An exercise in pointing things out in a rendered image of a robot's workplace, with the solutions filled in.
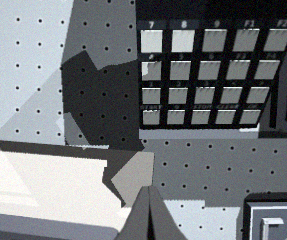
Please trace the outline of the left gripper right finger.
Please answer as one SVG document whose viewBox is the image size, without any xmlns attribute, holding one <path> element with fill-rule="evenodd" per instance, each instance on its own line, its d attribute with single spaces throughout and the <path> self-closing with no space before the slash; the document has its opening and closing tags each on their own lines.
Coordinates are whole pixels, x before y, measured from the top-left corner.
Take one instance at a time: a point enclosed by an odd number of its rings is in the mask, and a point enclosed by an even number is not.
<svg viewBox="0 0 287 240">
<path fill-rule="evenodd" d="M 149 240 L 188 240 L 155 186 L 149 186 Z"/>
</svg>

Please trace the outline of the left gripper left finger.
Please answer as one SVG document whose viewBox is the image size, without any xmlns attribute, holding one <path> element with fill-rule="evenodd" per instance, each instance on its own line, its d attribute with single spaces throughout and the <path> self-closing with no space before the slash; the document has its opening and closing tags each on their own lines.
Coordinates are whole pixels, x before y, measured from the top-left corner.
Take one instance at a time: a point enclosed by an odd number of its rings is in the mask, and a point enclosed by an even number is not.
<svg viewBox="0 0 287 240">
<path fill-rule="evenodd" d="M 149 240 L 149 187 L 141 187 L 121 231 L 114 240 Z"/>
</svg>

